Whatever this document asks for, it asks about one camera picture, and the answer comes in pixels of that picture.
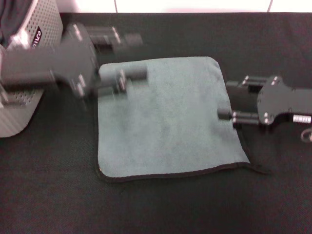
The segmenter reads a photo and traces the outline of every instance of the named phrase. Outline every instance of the robotic arm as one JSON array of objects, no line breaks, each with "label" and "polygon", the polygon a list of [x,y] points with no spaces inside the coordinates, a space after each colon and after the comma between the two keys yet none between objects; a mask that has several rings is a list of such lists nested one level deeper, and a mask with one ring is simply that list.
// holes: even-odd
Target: robotic arm
[{"label": "robotic arm", "polygon": [[138,34],[122,38],[114,27],[88,28],[76,23],[67,27],[59,46],[2,51],[0,105],[15,104],[9,91],[41,88],[56,82],[68,84],[78,98],[103,87],[124,93],[128,79],[147,78],[146,68],[120,68],[100,76],[97,48],[110,46],[113,50],[125,50],[141,44]]},{"label": "robotic arm", "polygon": [[[226,86],[228,89],[247,89],[250,93],[258,93],[257,113],[218,110],[219,119],[231,120],[234,128],[243,124],[273,127],[285,121],[311,124],[311,89],[288,87],[280,76],[268,78],[246,76],[241,83],[229,81]],[[302,132],[301,140],[312,142],[311,128]]]}]

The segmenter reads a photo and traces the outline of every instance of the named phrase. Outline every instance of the black table surface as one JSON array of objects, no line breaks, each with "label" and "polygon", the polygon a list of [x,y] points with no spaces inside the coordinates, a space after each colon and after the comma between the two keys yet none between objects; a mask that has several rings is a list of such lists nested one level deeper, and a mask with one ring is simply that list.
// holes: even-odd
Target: black table surface
[{"label": "black table surface", "polygon": [[[279,74],[312,87],[312,14],[61,14],[139,32],[145,46],[102,62],[210,56],[226,80]],[[231,99],[252,109],[254,97]],[[29,126],[0,139],[0,233],[311,233],[312,144],[302,126],[244,127],[252,163],[181,179],[110,184],[95,171],[96,103],[47,91]]]}]

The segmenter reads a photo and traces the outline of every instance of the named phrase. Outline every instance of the microfiber cloth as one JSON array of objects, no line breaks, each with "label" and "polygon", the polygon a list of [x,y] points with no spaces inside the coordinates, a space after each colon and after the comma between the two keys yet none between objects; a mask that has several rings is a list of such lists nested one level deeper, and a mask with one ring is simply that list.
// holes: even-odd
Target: microfiber cloth
[{"label": "microfiber cloth", "polygon": [[184,177],[251,167],[231,122],[219,64],[210,57],[162,58],[144,63],[148,83],[128,85],[126,97],[98,98],[98,167],[107,181]]}]

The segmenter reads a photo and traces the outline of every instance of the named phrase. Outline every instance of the black fabric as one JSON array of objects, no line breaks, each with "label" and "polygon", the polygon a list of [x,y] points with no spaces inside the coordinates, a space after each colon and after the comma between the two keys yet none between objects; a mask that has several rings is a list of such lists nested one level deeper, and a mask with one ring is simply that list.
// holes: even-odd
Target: black fabric
[{"label": "black fabric", "polygon": [[7,47],[28,12],[32,0],[0,0],[0,44]]},{"label": "black fabric", "polygon": [[[280,74],[312,87],[311,14],[62,14],[64,24],[140,32],[146,47],[105,62],[210,56],[227,80]],[[254,97],[230,97],[252,110]],[[0,139],[1,233],[311,233],[312,145],[301,125],[244,127],[246,169],[120,184],[99,180],[94,103],[46,93],[28,128]]]}]

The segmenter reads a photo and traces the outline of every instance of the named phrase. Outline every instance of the white wall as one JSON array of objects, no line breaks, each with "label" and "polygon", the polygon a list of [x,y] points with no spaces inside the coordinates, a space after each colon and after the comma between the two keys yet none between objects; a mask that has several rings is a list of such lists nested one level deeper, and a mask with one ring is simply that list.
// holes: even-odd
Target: white wall
[{"label": "white wall", "polygon": [[[119,13],[266,12],[271,0],[116,0]],[[116,12],[114,0],[56,0],[60,12]],[[312,0],[273,0],[271,12],[312,12]]]},{"label": "white wall", "polygon": [[312,12],[312,0],[273,0],[270,12]]},{"label": "white wall", "polygon": [[116,12],[114,0],[55,0],[60,12]]},{"label": "white wall", "polygon": [[116,0],[118,12],[266,12],[270,0]]}]

